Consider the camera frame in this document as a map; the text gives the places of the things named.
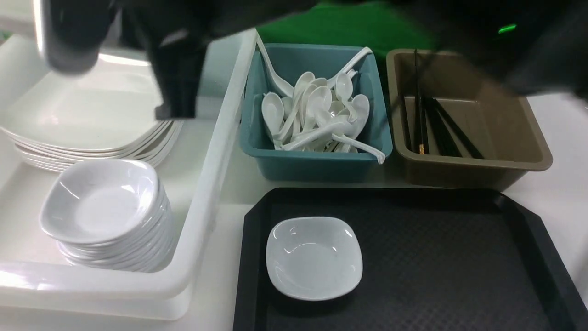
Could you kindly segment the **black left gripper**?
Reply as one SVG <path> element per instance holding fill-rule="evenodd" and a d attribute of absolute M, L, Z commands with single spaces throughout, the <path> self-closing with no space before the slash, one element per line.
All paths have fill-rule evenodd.
<path fill-rule="evenodd" d="M 208 46 L 214 40 L 307 11 L 315 0 L 122 0 L 151 63 L 163 103 L 158 120 L 194 119 Z"/>

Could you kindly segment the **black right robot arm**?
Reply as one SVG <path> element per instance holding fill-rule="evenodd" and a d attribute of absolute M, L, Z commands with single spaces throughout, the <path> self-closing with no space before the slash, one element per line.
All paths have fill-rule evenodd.
<path fill-rule="evenodd" d="M 585 0 L 393 0 L 444 50 L 519 96 L 587 99 Z"/>

